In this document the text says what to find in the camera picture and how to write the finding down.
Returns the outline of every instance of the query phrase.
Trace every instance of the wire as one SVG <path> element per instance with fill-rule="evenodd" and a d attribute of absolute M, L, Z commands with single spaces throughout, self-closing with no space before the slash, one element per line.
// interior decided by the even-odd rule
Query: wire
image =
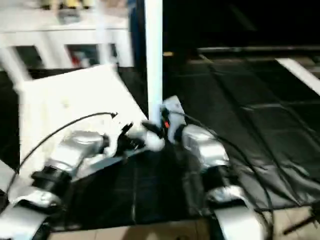
<path fill-rule="evenodd" d="M 243 160 L 246 162 L 246 164 L 248 165 L 248 167 L 251 169 L 251 171 L 253 172 L 256 180 L 258 181 L 259 185 L 261 186 L 261 188 L 264 191 L 266 200 L 267 200 L 267 204 L 268 204 L 268 208 L 269 208 L 269 212 L 271 215 L 271 222 L 268 222 L 266 217 L 262 214 L 261 217 L 263 218 L 263 221 L 265 223 L 268 223 L 268 233 L 267 233 L 267 238 L 268 240 L 273 239 L 273 235 L 274 235 L 274 222 L 275 222 L 275 216 L 274 216 L 274 211 L 273 211 L 273 204 L 272 204 L 272 200 L 271 197 L 268 193 L 268 190 L 265 186 L 265 184 L 263 183 L 260 175 L 258 174 L 257 170 L 255 169 L 255 167 L 253 166 L 253 164 L 249 161 L 249 159 L 247 158 L 247 156 L 244 154 L 244 152 L 234 143 L 232 143 L 231 141 L 229 141 L 228 139 L 218 135 L 214 130 L 210 129 L 209 127 L 207 127 L 206 125 L 204 125 L 200 120 L 185 114 L 183 112 L 178 112 L 178 111 L 169 111 L 169 113 L 171 114 L 177 114 L 180 116 L 184 116 L 187 117 L 188 119 L 190 119 L 191 121 L 199 124 L 201 127 L 203 127 L 204 129 L 206 129 L 208 132 L 210 132 L 213 136 L 215 136 L 218 140 L 220 140 L 221 142 L 226 143 L 227 145 L 229 145 L 230 147 L 232 147 L 233 149 L 235 149 L 243 158 Z"/>
<path fill-rule="evenodd" d="M 96 112 L 96 113 L 93 113 L 93 114 L 90 114 L 90 115 L 86 115 L 86 116 L 82 116 L 80 118 L 77 118 L 61 127 L 59 127 L 57 130 L 53 131 L 52 133 L 50 133 L 49 135 L 47 135 L 46 137 L 44 137 L 33 149 L 31 149 L 29 151 L 29 153 L 23 158 L 23 160 L 21 161 L 21 164 L 18 166 L 18 168 L 16 169 L 15 173 L 13 174 L 11 180 L 10 180 L 10 183 L 6 189 L 6 194 L 8 196 L 9 194 L 9 191 L 10 191 L 10 188 L 12 187 L 13 183 L 15 182 L 15 179 L 16 179 L 16 176 L 19 172 L 19 170 L 21 169 L 21 167 L 27 162 L 27 160 L 29 159 L 29 157 L 42 145 L 44 144 L 48 139 L 50 139 L 52 136 L 54 136 L 55 134 L 57 134 L 58 132 L 60 132 L 61 130 L 83 120 L 83 119 L 87 119 L 87 118 L 90 118 L 90 117 L 94 117 L 94 116 L 99 116 L 99 115 L 111 115 L 112 117 L 114 117 L 115 115 L 117 115 L 116 113 L 112 113 L 112 112 Z M 4 197 L 3 198 L 3 202 L 2 202 L 2 210 L 3 208 L 5 208 L 6 206 L 6 198 Z"/>

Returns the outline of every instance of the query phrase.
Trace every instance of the white cabinet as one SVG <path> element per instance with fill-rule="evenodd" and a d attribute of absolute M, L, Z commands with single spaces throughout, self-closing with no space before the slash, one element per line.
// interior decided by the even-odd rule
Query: white cabinet
<path fill-rule="evenodd" d="M 120 67 L 134 65 L 127 15 L 104 12 L 101 18 L 105 21 L 105 43 L 115 46 L 115 60 Z M 73 68 L 67 45 L 99 44 L 96 19 L 93 10 L 81 10 L 79 22 L 61 24 L 50 10 L 17 3 L 0 9 L 0 33 L 11 47 L 34 46 L 46 69 Z"/>

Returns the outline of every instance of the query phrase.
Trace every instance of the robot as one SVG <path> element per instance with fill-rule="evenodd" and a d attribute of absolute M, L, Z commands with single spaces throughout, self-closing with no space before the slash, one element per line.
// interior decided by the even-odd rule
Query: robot
<path fill-rule="evenodd" d="M 31 186 L 0 214 L 0 239 L 47 239 L 60 217 L 64 196 L 85 161 L 101 153 L 114 157 L 126 146 L 133 146 L 134 150 L 159 151 L 166 139 L 183 151 L 184 164 L 196 173 L 194 179 L 188 179 L 196 184 L 184 183 L 185 196 L 190 214 L 207 218 L 210 237 L 262 240 L 262 227 L 237 176 L 231 171 L 222 143 L 210 131 L 186 123 L 176 96 L 165 100 L 161 111 L 163 126 L 144 122 L 146 131 L 139 138 L 125 134 L 130 124 L 123 125 L 119 134 L 112 137 L 98 132 L 75 131 L 65 138 L 54 149 L 44 168 L 32 174 Z"/>

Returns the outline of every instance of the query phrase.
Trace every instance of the white stripe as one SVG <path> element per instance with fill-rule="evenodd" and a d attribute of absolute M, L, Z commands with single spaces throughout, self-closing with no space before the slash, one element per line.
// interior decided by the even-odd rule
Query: white stripe
<path fill-rule="evenodd" d="M 293 75 L 304 82 L 309 88 L 320 95 L 320 80 L 311 72 L 301 66 L 297 61 L 290 58 L 276 59 L 282 66 L 288 69 Z"/>

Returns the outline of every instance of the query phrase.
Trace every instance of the white pole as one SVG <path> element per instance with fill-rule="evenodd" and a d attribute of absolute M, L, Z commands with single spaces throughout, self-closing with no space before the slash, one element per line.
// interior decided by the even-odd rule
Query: white pole
<path fill-rule="evenodd" d="M 145 0 L 144 9 L 149 120 L 160 126 L 163 74 L 162 0 Z"/>
<path fill-rule="evenodd" d="M 103 7 L 101 0 L 94 1 L 94 15 L 96 21 L 96 36 L 97 36 L 97 50 L 100 64 L 110 63 L 111 53 L 109 51 L 107 34 L 110 33 L 108 30 L 108 18 L 104 17 Z"/>
<path fill-rule="evenodd" d="M 17 52 L 7 43 L 2 33 L 0 33 L 0 62 L 12 80 L 16 92 L 25 81 L 32 79 Z"/>

